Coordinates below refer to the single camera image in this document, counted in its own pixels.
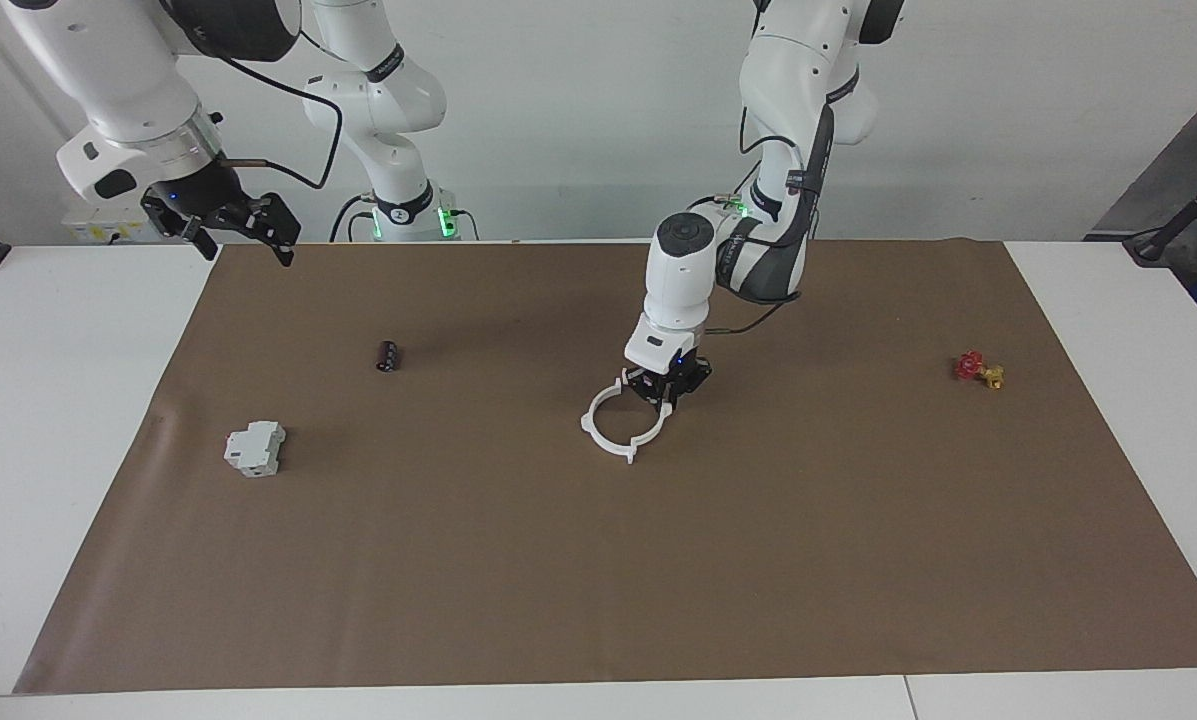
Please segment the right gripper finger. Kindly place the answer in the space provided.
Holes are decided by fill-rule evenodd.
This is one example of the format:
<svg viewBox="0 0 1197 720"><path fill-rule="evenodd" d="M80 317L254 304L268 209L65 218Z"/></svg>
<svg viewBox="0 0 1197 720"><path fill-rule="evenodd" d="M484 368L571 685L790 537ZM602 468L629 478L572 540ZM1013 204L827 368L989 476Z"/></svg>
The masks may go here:
<svg viewBox="0 0 1197 720"><path fill-rule="evenodd" d="M300 228L300 220L278 193L249 201L249 238L265 243L282 268L293 263Z"/></svg>
<svg viewBox="0 0 1197 720"><path fill-rule="evenodd" d="M183 220L186 222L180 231L180 240L194 248L203 260L217 260L219 243L209 234L209 220L214 220L214 216L187 215Z"/></svg>

